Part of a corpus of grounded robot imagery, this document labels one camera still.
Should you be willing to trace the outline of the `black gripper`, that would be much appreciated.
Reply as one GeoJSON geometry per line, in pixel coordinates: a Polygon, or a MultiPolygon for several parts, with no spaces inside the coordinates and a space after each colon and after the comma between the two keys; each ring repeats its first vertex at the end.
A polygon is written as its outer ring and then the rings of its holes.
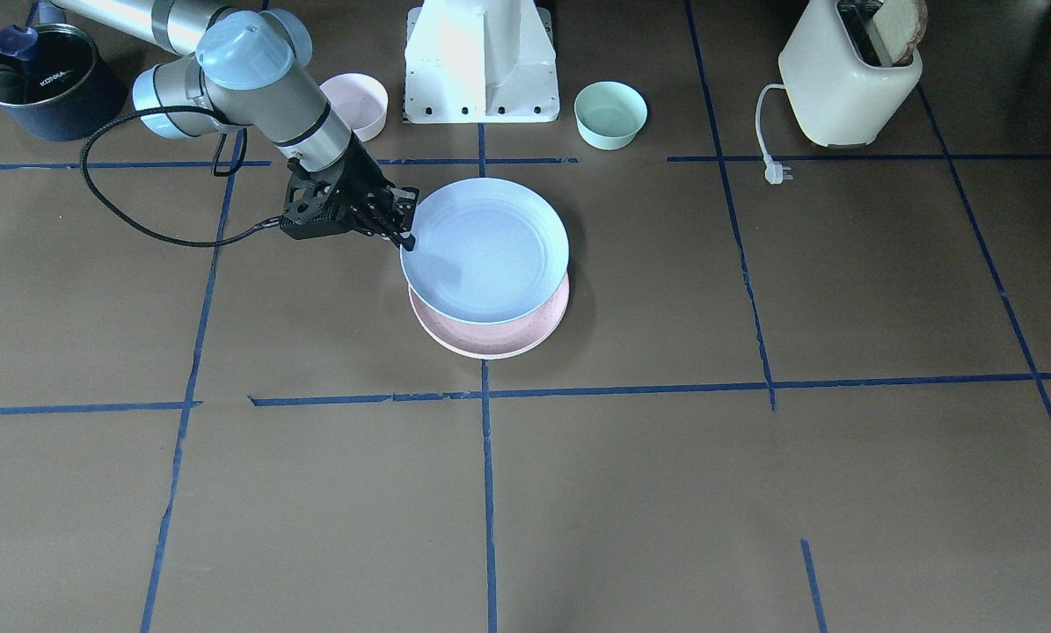
{"type": "Polygon", "coordinates": [[[280,230],[295,240],[355,232],[396,242],[412,252],[412,222],[420,191],[397,187],[360,141],[351,141],[331,167],[309,171],[290,157],[280,230]]]}

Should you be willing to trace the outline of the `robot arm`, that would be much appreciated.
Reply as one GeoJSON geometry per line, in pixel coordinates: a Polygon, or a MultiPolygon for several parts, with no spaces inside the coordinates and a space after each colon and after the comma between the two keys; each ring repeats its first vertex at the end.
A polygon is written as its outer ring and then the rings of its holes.
{"type": "Polygon", "coordinates": [[[418,192],[382,173],[305,72],[312,40],[293,13],[218,1],[60,1],[58,7],[176,54],[136,79],[131,120],[146,120],[168,139],[256,129],[285,156],[282,212],[245,236],[354,232],[415,249],[410,228],[418,192]]]}

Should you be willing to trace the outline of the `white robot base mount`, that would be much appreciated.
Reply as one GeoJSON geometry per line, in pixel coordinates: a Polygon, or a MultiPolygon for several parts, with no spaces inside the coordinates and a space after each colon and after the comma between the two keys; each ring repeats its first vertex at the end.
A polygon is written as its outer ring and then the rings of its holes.
{"type": "Polygon", "coordinates": [[[408,11],[404,57],[409,123],[550,123],[561,111],[552,13],[534,1],[425,1],[408,11]]]}

